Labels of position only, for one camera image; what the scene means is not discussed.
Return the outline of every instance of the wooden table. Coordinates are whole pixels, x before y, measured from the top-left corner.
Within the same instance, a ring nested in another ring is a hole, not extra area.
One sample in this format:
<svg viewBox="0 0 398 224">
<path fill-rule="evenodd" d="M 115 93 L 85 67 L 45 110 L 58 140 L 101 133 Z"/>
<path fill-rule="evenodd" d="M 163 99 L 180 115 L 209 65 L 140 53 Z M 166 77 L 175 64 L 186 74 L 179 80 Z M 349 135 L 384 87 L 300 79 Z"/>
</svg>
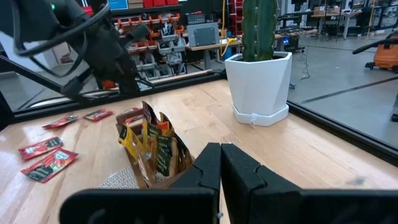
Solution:
<svg viewBox="0 0 398 224">
<path fill-rule="evenodd" d="M 316 34 L 318 31 L 308 30 L 303 32 L 292 33 L 291 35 L 305 35 L 305 34 Z M 275 35 L 275 40 L 277 40 L 277 50 L 284 51 L 283 49 L 283 38 L 287 37 L 286 35 Z M 235 46 L 242 44 L 242 40 L 237 40 L 235 42 L 230 43 L 228 46 Z M 204 50 L 203 52 L 203 60 L 205 62 L 205 69 L 211 69 L 211 61 L 210 61 L 210 53 L 209 50 L 219 49 L 220 44 L 211 44 L 206 46 L 199 46 L 199 47 L 190 47 L 188 44 L 185 46 L 185 50 L 197 51 L 197 50 Z"/>
<path fill-rule="evenodd" d="M 197 157 L 208 142 L 231 142 L 259 162 L 305 189 L 398 189 L 398 168 L 340 138 L 290 114 L 271 126 L 239 124 L 231 108 L 228 82 L 167 91 L 137 99 L 76 111 L 84 115 L 97 108 L 116 114 L 141 100 L 156 113 L 163 111 L 175 131 Z M 71 194 L 99 186 L 111 174 L 129 165 L 117 142 L 115 117 L 97 123 L 80 119 L 65 128 L 41 128 L 60 114 L 8 126 L 0 133 L 0 220 L 6 223 L 57 223 L 58 211 Z M 58 136 L 77 160 L 46 184 L 20 173 L 42 157 L 23 162 L 17 149 Z M 221 223 L 229 223 L 224 202 Z"/>
<path fill-rule="evenodd" d="M 312 15 L 311 17 L 313 18 L 319 18 L 319 29 L 318 29 L 318 33 L 321 34 L 322 33 L 322 26 L 323 26 L 323 20 L 326 17 L 333 17 L 333 16 L 343 16 L 345 18 L 345 25 L 344 25 L 344 32 L 343 32 L 343 37 L 344 39 L 347 38 L 347 34 L 348 34 L 348 27 L 349 27 L 349 19 L 351 18 L 351 16 L 356 16 L 358 14 L 362 13 L 362 11 L 356 11 L 356 12 L 350 12 L 350 13 L 323 13 L 323 14 L 317 14 L 317 15 Z"/>
</svg>

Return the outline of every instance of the gray storage bin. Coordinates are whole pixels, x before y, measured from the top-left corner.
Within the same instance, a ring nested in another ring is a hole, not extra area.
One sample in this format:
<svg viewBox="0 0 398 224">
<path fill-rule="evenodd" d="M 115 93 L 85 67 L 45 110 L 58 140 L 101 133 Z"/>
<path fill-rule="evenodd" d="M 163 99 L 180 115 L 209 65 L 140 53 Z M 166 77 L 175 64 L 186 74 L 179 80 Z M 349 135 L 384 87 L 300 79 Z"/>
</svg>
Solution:
<svg viewBox="0 0 398 224">
<path fill-rule="evenodd" d="M 185 39 L 183 37 L 179 37 L 175 41 L 173 41 L 173 51 L 174 52 L 184 52 L 185 51 Z"/>
<path fill-rule="evenodd" d="M 173 41 L 173 40 L 175 40 L 177 38 L 177 35 L 175 34 L 175 31 L 174 31 L 174 34 L 163 35 L 163 29 L 160 29 L 160 36 L 162 37 L 162 40 L 164 42 Z"/>
<path fill-rule="evenodd" d="M 156 68 L 146 70 L 144 73 L 148 80 L 156 80 L 160 78 L 159 71 Z"/>
<path fill-rule="evenodd" d="M 126 48 L 128 52 L 136 52 L 138 50 L 137 45 L 131 44 L 129 47 Z"/>
<path fill-rule="evenodd" d="M 176 65 L 182 62 L 182 55 L 180 52 L 172 52 L 167 55 L 167 63 L 169 65 Z"/>
<path fill-rule="evenodd" d="M 174 75 L 172 68 L 167 64 L 159 65 L 158 70 L 160 78 L 172 77 Z"/>
<path fill-rule="evenodd" d="M 167 55 L 172 52 L 173 42 L 164 42 L 168 47 L 160 48 L 161 44 L 157 43 L 157 48 L 159 49 L 159 53 L 161 55 Z"/>
<path fill-rule="evenodd" d="M 146 72 L 138 72 L 138 75 L 139 75 L 141 78 L 145 79 L 145 80 L 149 80 L 149 79 L 148 79 L 148 76 L 147 76 L 147 74 L 146 74 Z"/>
<path fill-rule="evenodd" d="M 137 70 L 141 71 L 141 70 L 149 70 L 149 69 L 153 69 L 155 68 L 155 58 L 151 53 L 146 53 L 145 54 L 145 58 L 147 63 L 146 64 L 137 64 Z"/>
<path fill-rule="evenodd" d="M 139 65 L 139 56 L 137 54 L 135 55 L 131 55 L 130 58 L 136 63 L 137 65 L 137 69 L 138 69 L 138 65 Z"/>
<path fill-rule="evenodd" d="M 173 69 L 174 75 L 183 75 L 183 74 L 187 74 L 187 68 L 185 67 L 184 63 L 181 63 L 178 65 L 178 69 L 180 70 L 179 72 Z"/>
</svg>

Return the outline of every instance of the desk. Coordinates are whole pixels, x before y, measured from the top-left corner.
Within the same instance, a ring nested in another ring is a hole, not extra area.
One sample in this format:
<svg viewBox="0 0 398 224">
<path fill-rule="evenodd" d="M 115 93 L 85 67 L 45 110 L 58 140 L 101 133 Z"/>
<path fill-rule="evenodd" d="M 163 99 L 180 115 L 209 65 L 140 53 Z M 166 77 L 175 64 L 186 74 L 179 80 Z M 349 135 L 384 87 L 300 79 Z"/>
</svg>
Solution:
<svg viewBox="0 0 398 224">
<path fill-rule="evenodd" d="M 396 189 L 398 168 L 290 114 L 271 127 L 239 124 L 231 108 L 228 82 L 219 80 L 151 96 L 100 106 L 120 113 L 141 100 L 163 111 L 176 133 L 197 157 L 208 142 L 231 142 L 298 186 L 318 189 Z M 84 115 L 99 107 L 76 111 Z M 8 126 L 0 133 L 0 220 L 8 223 L 57 223 L 63 201 L 71 194 L 99 186 L 129 165 L 117 142 L 115 116 L 97 123 L 80 119 L 47 131 L 42 125 L 64 114 Z M 20 173 L 38 159 L 22 162 L 19 147 L 58 136 L 77 160 L 46 184 Z M 222 203 L 227 224 L 228 213 Z"/>
<path fill-rule="evenodd" d="M 351 16 L 356 16 L 356 15 L 358 15 L 358 14 L 360 14 L 360 13 L 362 13 L 362 11 L 356 11 L 356 12 L 351 12 L 351 13 L 341 13 L 341 15 L 338 14 L 338 13 L 327 13 L 326 15 L 325 15 L 325 14 L 312 15 L 311 17 L 320 18 L 320 21 L 319 21 L 319 30 L 318 30 L 318 33 L 319 33 L 319 34 L 322 33 L 323 20 L 324 20 L 326 17 L 332 17 L 332 16 L 343 16 L 343 17 L 345 17 L 345 18 L 346 18 L 346 21 L 345 21 L 345 24 L 344 24 L 343 37 L 344 37 L 344 39 L 346 39 L 346 38 L 347 38 L 347 34 L 348 34 L 349 19 L 351 18 Z"/>
<path fill-rule="evenodd" d="M 308 31 L 303 31 L 303 32 L 298 32 L 298 33 L 292 33 L 292 35 L 304 35 L 304 34 L 316 34 L 318 31 L 316 29 L 314 30 L 308 30 Z M 284 35 L 276 34 L 275 35 L 275 40 L 277 40 L 277 51 L 284 51 L 283 50 L 283 41 L 282 39 Z M 235 42 L 232 42 L 229 44 L 229 46 L 235 46 L 235 45 L 240 45 L 242 44 L 241 40 L 237 40 Z M 209 50 L 214 50 L 214 49 L 219 49 L 220 44 L 212 44 L 212 45 L 206 45 L 206 46 L 200 46 L 200 47 L 190 47 L 188 44 L 185 46 L 185 50 L 191 50 L 191 51 L 197 51 L 197 50 L 204 50 L 203 53 L 203 59 L 205 61 L 205 69 L 211 69 L 211 62 L 210 62 L 210 53 Z"/>
</svg>

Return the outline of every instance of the cardboard box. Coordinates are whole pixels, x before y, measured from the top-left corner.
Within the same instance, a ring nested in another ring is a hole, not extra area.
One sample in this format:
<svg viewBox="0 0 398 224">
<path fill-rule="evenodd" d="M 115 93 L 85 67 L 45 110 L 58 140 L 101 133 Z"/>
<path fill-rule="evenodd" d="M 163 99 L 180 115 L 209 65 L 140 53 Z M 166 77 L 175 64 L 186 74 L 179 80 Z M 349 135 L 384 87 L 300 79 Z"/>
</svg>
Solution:
<svg viewBox="0 0 398 224">
<path fill-rule="evenodd" d="M 179 171 L 174 176 L 171 176 L 168 179 L 165 179 L 160 182 L 156 182 L 156 183 L 153 182 L 153 184 L 149 185 L 148 183 L 151 181 L 148 182 L 148 179 L 153 179 L 152 176 L 154 176 L 154 174 L 150 173 L 150 172 L 143 173 L 142 170 L 144 170 L 145 166 L 148 166 L 153 163 L 153 161 L 151 162 L 151 159 L 153 159 L 153 158 L 150 158 L 146 161 L 143 161 L 142 157 L 140 159 L 139 153 L 137 153 L 137 149 L 138 149 L 137 147 L 139 147 L 139 144 L 134 143 L 134 142 L 138 142 L 138 141 L 140 141 L 140 142 L 143 141 L 142 124 L 138 124 L 138 125 L 131 126 L 131 127 L 127 127 L 124 124 L 124 121 L 126 119 L 132 118 L 135 116 L 139 116 L 142 114 L 144 114 L 144 110 L 142 108 L 141 109 L 134 108 L 134 109 L 126 110 L 125 112 L 116 116 L 116 122 L 117 122 L 116 129 L 118 130 L 118 133 L 119 133 L 119 143 L 124 146 L 127 158 L 129 159 L 130 165 L 133 169 L 134 175 L 136 176 L 137 183 L 138 183 L 140 189 L 148 189 L 148 188 L 150 188 L 150 189 L 167 189 L 179 177 L 181 177 L 185 173 L 186 170 L 189 169 L 189 166 L 193 163 L 195 158 L 190 154 L 189 150 L 187 149 L 187 151 L 185 152 L 186 153 L 185 155 L 190 157 L 190 162 L 189 162 L 188 167 L 180 166 L 181 165 L 180 164 L 179 168 L 181 168 L 181 167 L 184 167 L 184 168 L 179 169 Z M 176 133 L 174 133 L 173 138 L 180 139 Z"/>
<path fill-rule="evenodd" d="M 144 7 L 143 3 L 129 4 L 129 9 L 140 9 L 140 8 L 143 8 L 143 7 Z"/>
<path fill-rule="evenodd" d="M 325 7 L 314 7 L 313 14 L 314 15 L 325 15 Z"/>
<path fill-rule="evenodd" d="M 340 13 L 340 7 L 330 7 L 328 13 Z"/>
</svg>

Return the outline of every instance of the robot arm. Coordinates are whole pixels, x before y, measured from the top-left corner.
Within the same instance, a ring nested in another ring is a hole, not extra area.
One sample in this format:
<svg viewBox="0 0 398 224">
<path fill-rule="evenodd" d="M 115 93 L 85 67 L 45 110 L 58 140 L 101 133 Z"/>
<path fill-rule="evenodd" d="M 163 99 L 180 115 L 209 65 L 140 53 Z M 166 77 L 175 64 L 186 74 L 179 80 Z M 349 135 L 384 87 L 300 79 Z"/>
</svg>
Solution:
<svg viewBox="0 0 398 224">
<path fill-rule="evenodd" d="M 111 22 L 109 3 L 104 1 L 93 8 L 97 12 L 90 17 L 74 0 L 3 0 L 0 1 L 0 30 L 14 37 L 14 51 L 17 55 L 29 57 L 39 67 L 57 77 L 71 74 L 84 59 L 91 70 L 74 77 L 60 90 L 61 94 L 69 98 L 79 98 L 79 92 L 91 72 L 97 79 L 118 83 L 123 93 L 139 93 L 136 65 L 120 43 L 119 33 Z M 129 35 L 129 40 L 141 39 L 148 33 L 146 26 L 139 26 Z M 46 42 L 25 49 L 24 42 L 38 40 Z M 57 75 L 33 56 L 62 42 L 67 42 L 79 57 L 67 74 Z"/>
</svg>

